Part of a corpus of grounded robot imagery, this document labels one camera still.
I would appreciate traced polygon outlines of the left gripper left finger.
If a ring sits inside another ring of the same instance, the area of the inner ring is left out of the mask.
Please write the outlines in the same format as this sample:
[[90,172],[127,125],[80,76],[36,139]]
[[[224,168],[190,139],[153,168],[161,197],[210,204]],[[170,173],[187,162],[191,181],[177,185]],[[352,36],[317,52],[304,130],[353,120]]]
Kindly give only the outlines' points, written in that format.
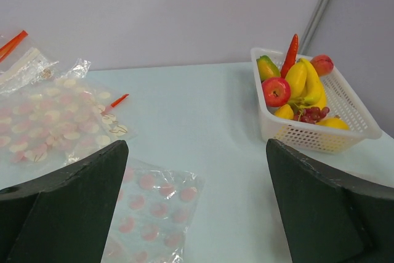
[[117,140],[1,190],[1,262],[100,262],[129,148]]

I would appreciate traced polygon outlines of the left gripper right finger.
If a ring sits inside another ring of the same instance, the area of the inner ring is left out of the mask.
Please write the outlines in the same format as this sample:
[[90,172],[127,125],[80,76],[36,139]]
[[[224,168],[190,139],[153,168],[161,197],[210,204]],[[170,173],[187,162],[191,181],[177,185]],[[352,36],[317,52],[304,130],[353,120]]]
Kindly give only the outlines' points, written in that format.
[[393,188],[276,139],[266,154],[293,262],[393,262]]

